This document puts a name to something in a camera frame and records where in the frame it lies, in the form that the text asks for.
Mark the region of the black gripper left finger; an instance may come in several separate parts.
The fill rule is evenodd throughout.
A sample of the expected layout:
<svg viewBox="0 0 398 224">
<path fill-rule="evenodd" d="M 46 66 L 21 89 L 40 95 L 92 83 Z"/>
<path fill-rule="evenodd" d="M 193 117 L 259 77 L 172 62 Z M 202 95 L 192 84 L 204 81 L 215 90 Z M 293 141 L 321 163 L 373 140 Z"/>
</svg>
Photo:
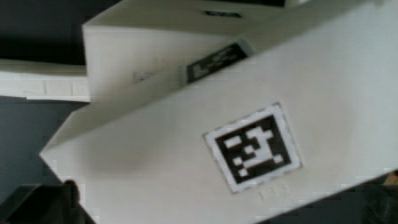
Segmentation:
<svg viewBox="0 0 398 224">
<path fill-rule="evenodd" d="M 80 205 L 72 180 L 25 184 L 0 203 L 0 224 L 96 224 Z"/>
</svg>

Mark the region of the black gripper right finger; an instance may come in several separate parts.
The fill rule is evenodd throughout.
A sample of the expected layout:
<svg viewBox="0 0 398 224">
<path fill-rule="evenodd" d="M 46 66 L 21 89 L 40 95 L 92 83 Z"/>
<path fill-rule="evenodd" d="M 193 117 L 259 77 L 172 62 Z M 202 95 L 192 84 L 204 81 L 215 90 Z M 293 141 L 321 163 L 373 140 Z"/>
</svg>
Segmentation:
<svg viewBox="0 0 398 224">
<path fill-rule="evenodd" d="M 257 224 L 398 224 L 398 170 Z"/>
</svg>

